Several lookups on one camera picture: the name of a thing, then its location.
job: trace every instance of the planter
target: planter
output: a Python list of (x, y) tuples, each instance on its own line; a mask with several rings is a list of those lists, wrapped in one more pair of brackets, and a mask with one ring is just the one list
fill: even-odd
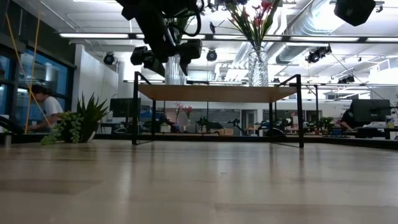
[[(71, 121), (66, 121), (65, 129), (62, 131), (62, 138), (67, 143), (72, 143), (72, 133), (69, 131), (72, 128)], [(82, 122), (80, 129), (79, 143), (90, 142), (98, 130), (98, 122)]]
[(262, 47), (249, 54), (249, 86), (268, 86), (268, 56)]
[(161, 133), (169, 133), (170, 132), (169, 126), (168, 125), (167, 126), (161, 125), (160, 126), (160, 132)]

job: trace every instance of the yellow cable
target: yellow cable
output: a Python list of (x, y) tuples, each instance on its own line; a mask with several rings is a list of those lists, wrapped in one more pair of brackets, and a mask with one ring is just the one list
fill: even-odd
[[(35, 48), (34, 48), (34, 53), (33, 53), (33, 62), (32, 62), (32, 73), (30, 76), (30, 85), (29, 85), (29, 89), (32, 89), (32, 83), (33, 83), (33, 76), (34, 76), (34, 72), (35, 72), (35, 61), (36, 61), (36, 50), (37, 50), (37, 40), (39, 39), (39, 28), (40, 28), (40, 10), (39, 13), (37, 15), (37, 28), (36, 28), (36, 39), (35, 39)], [(29, 113), (30, 113), (30, 102), (32, 101), (32, 97), (29, 97), (29, 103), (27, 105), (27, 114), (26, 114), (26, 124), (25, 124), (25, 134), (27, 133), (27, 127), (29, 125)]]
[[(13, 46), (14, 46), (14, 50), (15, 50), (15, 53), (16, 53), (16, 55), (17, 55), (17, 59), (18, 59), (19, 66), (20, 66), (20, 68), (21, 68), (21, 70), (22, 70), (22, 73), (24, 74), (25, 79), (27, 79), (26, 73), (25, 73), (25, 70), (24, 70), (24, 67), (22, 66), (22, 63), (21, 63), (21, 58), (19, 57), (19, 54), (18, 54), (17, 45), (16, 45), (15, 40), (14, 40), (14, 34), (12, 33), (12, 28), (11, 28), (11, 25), (10, 25), (10, 20), (9, 20), (9, 18), (8, 18), (8, 14), (7, 14), (7, 13), (6, 13), (6, 20), (7, 20), (7, 25), (8, 25), (8, 31), (9, 31), (9, 33), (10, 33), (11, 40), (12, 40), (12, 44), (13, 44)], [(26, 84), (28, 85), (30, 96), (31, 96), (31, 97), (33, 98), (33, 100), (36, 102), (37, 107), (39, 108), (40, 112), (41, 112), (42, 115), (44, 116), (44, 119), (45, 119), (45, 121), (47, 122), (48, 126), (49, 126), (51, 129), (53, 129), (53, 128), (52, 128), (52, 125), (50, 124), (49, 120), (48, 120), (47, 117), (45, 116), (43, 110), (41, 109), (39, 103), (37, 102), (36, 97), (32, 94), (32, 88), (29, 86), (29, 83), (27, 82), (27, 80), (26, 80)]]

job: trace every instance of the glass vase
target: glass vase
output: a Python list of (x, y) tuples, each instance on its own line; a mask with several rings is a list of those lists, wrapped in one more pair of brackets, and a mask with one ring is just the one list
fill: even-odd
[(186, 83), (186, 76), (180, 67), (180, 56), (174, 55), (169, 57), (169, 61), (166, 63), (165, 84), (185, 85)]
[(249, 86), (268, 86), (268, 56), (262, 47), (249, 54)]

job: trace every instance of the wooden floor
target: wooden floor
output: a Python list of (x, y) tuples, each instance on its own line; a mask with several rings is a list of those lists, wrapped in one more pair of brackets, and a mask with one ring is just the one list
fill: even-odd
[(398, 223), (398, 152), (129, 141), (0, 149), (0, 223)]

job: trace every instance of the black hair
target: black hair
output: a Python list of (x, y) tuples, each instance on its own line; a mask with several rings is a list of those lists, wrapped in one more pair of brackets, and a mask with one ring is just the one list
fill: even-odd
[(41, 85), (32, 85), (32, 93), (43, 93), (45, 95), (52, 95), (52, 91)]

